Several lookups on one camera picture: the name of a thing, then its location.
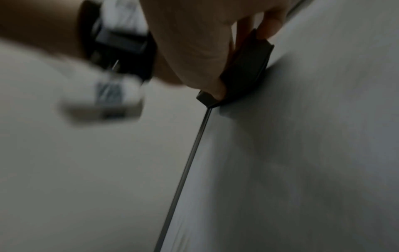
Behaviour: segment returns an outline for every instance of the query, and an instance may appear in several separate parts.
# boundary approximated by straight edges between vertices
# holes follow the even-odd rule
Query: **black plastic tool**
[[[207,108],[215,108],[246,95],[258,83],[257,80],[266,69],[273,48],[274,45],[267,40],[256,39],[254,29],[235,53],[231,65],[220,76],[227,88],[226,97],[218,101],[212,95],[201,91],[197,100]]]

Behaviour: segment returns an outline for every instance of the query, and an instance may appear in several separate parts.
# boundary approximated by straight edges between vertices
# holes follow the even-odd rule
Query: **gray panel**
[[[399,251],[399,2],[318,0],[214,109],[163,252]]]

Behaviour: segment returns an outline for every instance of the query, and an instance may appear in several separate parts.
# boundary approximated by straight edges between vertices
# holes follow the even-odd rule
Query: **hand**
[[[232,25],[237,22],[236,49],[263,12],[258,39],[273,36],[283,26],[290,0],[141,0],[147,22],[161,52],[161,78],[223,99],[219,76],[234,51]]]

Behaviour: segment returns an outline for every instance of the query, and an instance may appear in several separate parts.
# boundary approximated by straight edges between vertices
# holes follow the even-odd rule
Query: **skin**
[[[0,36],[73,57],[83,57],[77,17],[83,0],[0,0]],[[154,75],[223,99],[219,76],[229,57],[264,13],[258,39],[283,26],[290,0],[141,0],[158,44]],[[237,22],[236,45],[231,26]]]

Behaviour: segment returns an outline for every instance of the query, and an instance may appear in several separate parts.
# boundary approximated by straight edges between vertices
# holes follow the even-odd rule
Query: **black edge trim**
[[[157,244],[155,246],[154,252],[160,252],[162,249],[163,242],[165,241],[165,237],[167,234],[167,230],[169,229],[169,225],[172,222],[173,214],[175,213],[175,210],[176,210],[177,202],[179,201],[180,195],[183,191],[183,187],[186,182],[188,172],[190,171],[192,161],[194,160],[195,153],[197,152],[198,145],[200,144],[202,134],[205,131],[205,127],[207,125],[207,122],[208,122],[209,116],[211,115],[211,112],[212,112],[211,108],[207,109],[204,119],[202,120],[202,124],[199,128],[197,138],[195,139],[194,145],[190,152],[190,155],[188,156],[188,160],[187,160],[186,166],[184,168],[183,175],[180,179],[179,185],[177,186],[175,196],[173,197],[172,204],[170,205],[170,208],[169,208],[169,212],[166,215],[166,220],[163,224],[163,227],[162,227],[161,233],[159,235]]]

